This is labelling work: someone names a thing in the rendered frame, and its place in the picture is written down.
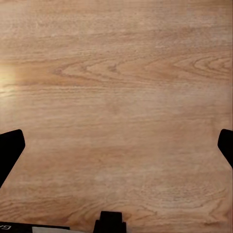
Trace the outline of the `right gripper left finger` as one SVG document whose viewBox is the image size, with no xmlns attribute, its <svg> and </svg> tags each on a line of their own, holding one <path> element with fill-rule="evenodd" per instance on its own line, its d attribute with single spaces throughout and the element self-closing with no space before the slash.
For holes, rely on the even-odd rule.
<svg viewBox="0 0 233 233">
<path fill-rule="evenodd" d="M 0 187 L 25 148 L 21 129 L 0 134 Z"/>
</svg>

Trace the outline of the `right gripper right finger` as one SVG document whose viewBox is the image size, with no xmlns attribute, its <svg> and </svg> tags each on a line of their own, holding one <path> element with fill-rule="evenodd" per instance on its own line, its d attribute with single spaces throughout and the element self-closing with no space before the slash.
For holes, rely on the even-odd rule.
<svg viewBox="0 0 233 233">
<path fill-rule="evenodd" d="M 233 168 L 233 131 L 222 129 L 217 146 Z"/>
</svg>

